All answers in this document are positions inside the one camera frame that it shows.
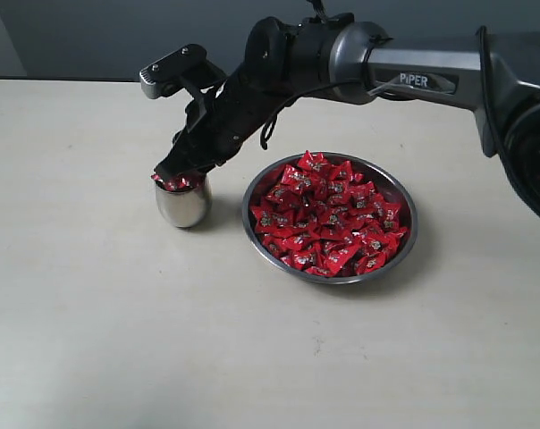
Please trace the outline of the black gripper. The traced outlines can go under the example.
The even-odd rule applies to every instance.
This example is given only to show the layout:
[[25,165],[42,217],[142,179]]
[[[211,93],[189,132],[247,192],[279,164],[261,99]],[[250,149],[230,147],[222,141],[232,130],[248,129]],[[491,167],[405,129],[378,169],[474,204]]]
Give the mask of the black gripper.
[[185,127],[154,168],[155,175],[169,181],[192,170],[207,172],[230,160],[293,94],[290,74],[289,62],[244,62],[225,80],[209,62],[179,68],[177,78],[185,89],[203,89],[213,83],[224,88],[221,93],[212,89],[202,96],[192,94],[193,101],[185,109]]

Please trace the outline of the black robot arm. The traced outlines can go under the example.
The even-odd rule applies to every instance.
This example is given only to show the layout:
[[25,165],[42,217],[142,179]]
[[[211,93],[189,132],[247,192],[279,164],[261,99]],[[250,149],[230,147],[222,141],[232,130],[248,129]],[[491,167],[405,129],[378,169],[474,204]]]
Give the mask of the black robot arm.
[[365,105],[381,97],[422,100],[475,115],[485,156],[540,217],[540,31],[460,38],[390,37],[352,13],[328,16],[321,2],[296,25],[258,21],[244,56],[226,74],[188,45],[141,71],[147,97],[190,93],[184,127],[156,166],[162,181],[207,173],[258,133],[266,144],[278,114],[302,97]]

